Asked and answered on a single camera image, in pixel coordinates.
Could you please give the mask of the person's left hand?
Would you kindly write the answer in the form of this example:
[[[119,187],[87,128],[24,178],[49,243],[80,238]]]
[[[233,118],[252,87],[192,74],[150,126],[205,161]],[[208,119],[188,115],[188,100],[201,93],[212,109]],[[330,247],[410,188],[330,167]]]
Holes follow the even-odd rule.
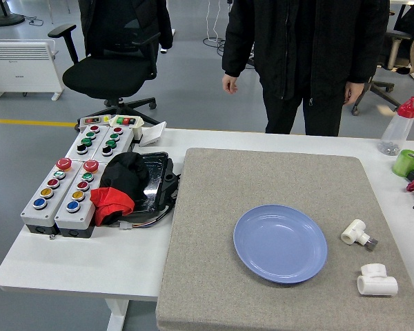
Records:
[[[365,83],[346,82],[344,88],[344,105],[350,105],[357,101],[364,90]]]

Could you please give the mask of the person's right hand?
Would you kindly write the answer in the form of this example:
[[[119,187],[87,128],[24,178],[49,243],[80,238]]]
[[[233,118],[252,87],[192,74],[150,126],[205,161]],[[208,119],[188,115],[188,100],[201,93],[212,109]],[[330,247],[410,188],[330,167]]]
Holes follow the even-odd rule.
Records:
[[[222,77],[222,88],[224,92],[228,94],[235,94],[238,91],[237,77],[232,77],[228,74],[225,74]]]

